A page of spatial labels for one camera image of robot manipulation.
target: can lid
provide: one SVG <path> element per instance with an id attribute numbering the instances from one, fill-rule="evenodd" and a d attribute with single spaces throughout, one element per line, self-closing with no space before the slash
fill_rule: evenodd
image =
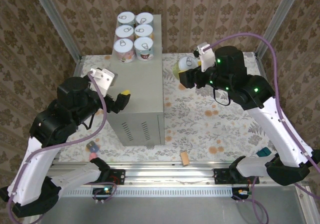
<path id="1" fill-rule="evenodd" d="M 134 32 L 137 36 L 140 37 L 146 37 L 152 34 L 154 29 L 152 28 L 151 25 L 138 25 L 135 29 Z"/>
<path id="2" fill-rule="evenodd" d="M 118 53 L 126 53 L 129 52 L 133 45 L 133 42 L 129 39 L 120 39 L 114 43 L 114 50 Z"/>
<path id="3" fill-rule="evenodd" d="M 179 60 L 180 70 L 189 70 L 198 67 L 198 62 L 195 58 L 191 56 L 183 56 Z"/>
<path id="4" fill-rule="evenodd" d="M 116 28 L 115 33 L 120 38 L 126 38 L 134 33 L 134 28 L 130 25 L 121 25 Z"/>
<path id="5" fill-rule="evenodd" d="M 134 44 L 135 44 L 134 46 L 137 50 L 143 51 L 143 50 L 150 49 L 153 46 L 154 42 L 149 37 L 141 37 L 141 38 L 137 38 L 135 40 Z"/>
<path id="6" fill-rule="evenodd" d="M 150 13 L 145 12 L 145 13 L 138 14 L 135 20 L 140 25 L 149 24 L 154 20 L 154 16 Z"/>
<path id="7" fill-rule="evenodd" d="M 135 20 L 135 15 L 132 12 L 122 12 L 117 17 L 119 23 L 126 24 L 130 23 L 131 21 Z"/>

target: gray metal box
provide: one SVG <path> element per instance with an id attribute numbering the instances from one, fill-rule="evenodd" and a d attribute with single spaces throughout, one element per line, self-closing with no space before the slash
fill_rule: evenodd
<path id="1" fill-rule="evenodd" d="M 124 146 L 165 144 L 161 15 L 154 15 L 153 20 L 152 60 L 122 63 L 112 52 L 109 70 L 118 77 L 108 94 L 117 96 L 126 89 L 131 92 L 126 108 L 107 118 Z"/>

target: small blue object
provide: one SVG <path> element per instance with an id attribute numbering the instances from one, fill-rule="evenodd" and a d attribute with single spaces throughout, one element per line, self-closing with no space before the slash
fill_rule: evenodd
<path id="1" fill-rule="evenodd" d="M 259 157 L 268 156 L 271 154 L 271 151 L 268 149 L 268 147 L 263 148 L 262 150 L 258 151 L 256 153 Z"/>
<path id="2" fill-rule="evenodd" d="M 99 146 L 97 146 L 94 141 L 90 141 L 86 146 L 91 153 L 96 153 L 99 151 Z"/>

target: small wooden block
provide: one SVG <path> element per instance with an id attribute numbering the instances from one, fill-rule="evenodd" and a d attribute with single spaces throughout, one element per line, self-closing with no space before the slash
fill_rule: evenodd
<path id="1" fill-rule="evenodd" d="M 189 157 L 188 157 L 188 153 L 186 151 L 181 152 L 181 159 L 182 159 L 182 164 L 183 165 L 189 165 L 190 161 L 189 161 Z"/>

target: metal plate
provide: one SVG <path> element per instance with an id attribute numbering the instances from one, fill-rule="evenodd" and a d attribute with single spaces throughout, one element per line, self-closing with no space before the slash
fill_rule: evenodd
<path id="1" fill-rule="evenodd" d="M 92 197 L 95 187 L 80 187 L 69 191 L 64 197 Z M 114 197 L 228 197 L 231 187 L 123 187 L 118 186 Z"/>

